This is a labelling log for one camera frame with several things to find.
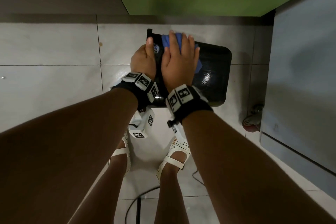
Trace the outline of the person's left hand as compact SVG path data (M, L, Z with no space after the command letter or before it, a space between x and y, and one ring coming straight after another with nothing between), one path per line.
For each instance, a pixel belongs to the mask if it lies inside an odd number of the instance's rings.
M156 76L155 57L148 57L146 54L146 44L142 45L132 56L130 63L131 72L144 73L152 81Z

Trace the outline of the person's right hand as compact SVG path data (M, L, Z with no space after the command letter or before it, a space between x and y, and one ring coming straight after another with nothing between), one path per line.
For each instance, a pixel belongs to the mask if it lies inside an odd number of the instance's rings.
M194 62L195 40L192 35L187 37L189 39L189 55L182 55L175 32L173 30L169 32L170 48L165 48L161 64L163 82L168 93L183 84L192 85L197 66L197 62Z

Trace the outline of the blue cleaning cloth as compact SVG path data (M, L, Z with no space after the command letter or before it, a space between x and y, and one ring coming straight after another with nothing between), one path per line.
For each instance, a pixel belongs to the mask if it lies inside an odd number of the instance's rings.
M182 33L180 32L177 32L175 33L175 37L177 39L177 42L178 42L178 46L179 46L179 51L181 52L181 47L182 47ZM162 39L162 44L163 44L163 47L166 48L170 48L170 40L169 40L169 35L161 35L161 39ZM197 66L196 66L196 69L195 69L195 74L196 73L199 73L200 70L202 68L202 63L200 60L198 60L197 62Z

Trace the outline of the black plastic bin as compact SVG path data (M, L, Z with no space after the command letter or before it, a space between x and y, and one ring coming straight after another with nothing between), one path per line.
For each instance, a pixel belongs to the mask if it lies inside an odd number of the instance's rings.
M165 99L168 92L161 73L162 55L164 53L161 34L155 34L151 28L148 28L146 38L148 37L153 38L157 68L155 82L159 89L158 95L149 107L165 108ZM232 53L226 47L198 41L195 41L195 47L200 47L199 60L202 63L202 68L199 73L194 75L192 85L198 88L207 98L211 107L218 107L226 99Z

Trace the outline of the person's left forearm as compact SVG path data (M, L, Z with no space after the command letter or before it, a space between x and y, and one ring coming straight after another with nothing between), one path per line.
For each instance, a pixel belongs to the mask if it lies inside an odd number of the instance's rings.
M67 224L137 107L116 88L0 133L0 224Z

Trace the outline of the person's right forearm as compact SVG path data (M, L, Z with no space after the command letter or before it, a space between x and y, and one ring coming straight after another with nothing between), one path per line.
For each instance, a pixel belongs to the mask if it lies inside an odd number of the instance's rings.
M214 112L182 121L220 223L336 224L264 151Z

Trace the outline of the black wristband with marker blocks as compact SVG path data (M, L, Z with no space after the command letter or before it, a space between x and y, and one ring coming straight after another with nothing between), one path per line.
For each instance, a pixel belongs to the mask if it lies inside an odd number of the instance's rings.
M171 113L171 120L167 121L169 128L182 123L193 112L213 111L208 100L195 86L183 84L171 91L165 99L166 106Z
M147 75L139 72L129 72L122 77L118 84L112 86L110 90L122 88L132 92L138 100L138 111L145 110L159 93L156 82Z

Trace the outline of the caster wheel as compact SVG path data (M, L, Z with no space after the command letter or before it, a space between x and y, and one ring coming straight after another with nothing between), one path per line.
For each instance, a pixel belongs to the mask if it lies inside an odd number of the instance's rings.
M244 118L242 126L246 132L260 132L263 108L263 104L254 105L250 110L249 115Z

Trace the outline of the white perforated sandal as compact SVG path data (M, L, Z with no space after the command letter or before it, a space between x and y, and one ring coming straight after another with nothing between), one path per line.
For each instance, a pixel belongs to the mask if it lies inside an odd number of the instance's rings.
M186 157L185 160L181 162L175 158L172 158L172 155L175 152L182 152ZM170 145L168 153L163 159L163 162L160 164L160 166L157 169L156 176L157 176L158 182L159 183L161 182L162 171L167 163L179 168L179 170L183 170L185 163L189 159L190 155L191 155L191 151L190 151L190 147L188 145L187 140L185 138L178 139L177 137L175 137L175 139L172 141Z
M122 137L122 141L124 142L125 147L124 148L118 148L114 151L111 158L108 160L108 166L110 166L110 164L111 164L112 157L117 156L117 155L126 154L126 156L127 156L127 166L126 166L126 171L125 171L125 174L124 174L124 176L126 176L131 169L131 157L130 157L130 150L129 150L129 146L128 146L128 133L127 132L124 133L124 135Z

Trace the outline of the grey cabinet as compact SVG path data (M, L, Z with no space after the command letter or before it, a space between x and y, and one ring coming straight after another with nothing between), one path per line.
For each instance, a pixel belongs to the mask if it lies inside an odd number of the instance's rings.
M336 200L336 0L276 9L260 143Z

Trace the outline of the person's right leg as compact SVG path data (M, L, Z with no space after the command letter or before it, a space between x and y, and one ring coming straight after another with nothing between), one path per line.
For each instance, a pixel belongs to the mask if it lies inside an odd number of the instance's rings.
M177 178L180 168L166 162L161 170L159 199L154 224L189 224Z

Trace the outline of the person's leg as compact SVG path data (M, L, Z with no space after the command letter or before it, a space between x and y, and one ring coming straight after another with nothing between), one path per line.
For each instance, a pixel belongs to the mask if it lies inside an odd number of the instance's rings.
M117 148L124 148L121 140ZM76 211L69 224L113 224L127 166L126 154L112 157L111 164Z
M154 224L189 224L177 178L180 168L166 162L161 170L159 199Z

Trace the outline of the person's left leg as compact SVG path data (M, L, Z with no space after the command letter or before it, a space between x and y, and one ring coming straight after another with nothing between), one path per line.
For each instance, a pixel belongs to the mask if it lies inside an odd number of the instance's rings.
M121 140L117 148L124 148ZM112 157L111 164L76 211L69 224L113 224L127 166L126 154Z

